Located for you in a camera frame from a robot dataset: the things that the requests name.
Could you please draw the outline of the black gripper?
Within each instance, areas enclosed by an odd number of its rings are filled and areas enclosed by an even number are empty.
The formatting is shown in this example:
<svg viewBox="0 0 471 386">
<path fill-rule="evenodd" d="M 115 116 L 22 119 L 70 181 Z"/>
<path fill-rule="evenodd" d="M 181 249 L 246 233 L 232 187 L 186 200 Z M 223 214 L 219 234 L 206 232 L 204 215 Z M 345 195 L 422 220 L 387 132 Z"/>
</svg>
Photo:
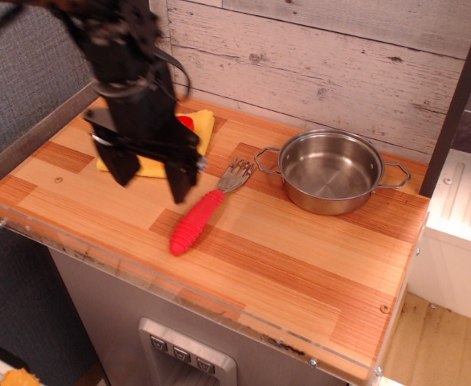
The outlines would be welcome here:
<svg viewBox="0 0 471 386">
<path fill-rule="evenodd" d="M 199 137 L 175 116 L 178 99 L 169 68 L 152 66 L 124 83 L 97 81 L 95 90 L 107 103 L 84 114 L 94 130 L 96 168 L 124 187 L 140 170 L 135 154 L 164 162 L 174 202 L 183 203 L 207 158 L 197 151 Z"/>
</svg>

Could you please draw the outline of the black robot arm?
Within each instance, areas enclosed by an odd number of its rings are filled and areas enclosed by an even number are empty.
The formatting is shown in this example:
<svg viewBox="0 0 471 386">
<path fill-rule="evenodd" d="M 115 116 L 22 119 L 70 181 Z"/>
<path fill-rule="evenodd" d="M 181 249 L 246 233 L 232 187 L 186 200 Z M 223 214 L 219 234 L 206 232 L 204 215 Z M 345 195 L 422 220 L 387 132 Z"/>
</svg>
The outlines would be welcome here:
<svg viewBox="0 0 471 386">
<path fill-rule="evenodd" d="M 145 1 L 50 1 L 52 14 L 89 62 L 94 89 L 107 103 L 84 115 L 100 159 L 125 186 L 143 156 L 163 164 L 175 203 L 204 166 L 197 134 L 175 116 L 170 67 L 183 66 L 157 47 L 158 18 Z"/>
</svg>

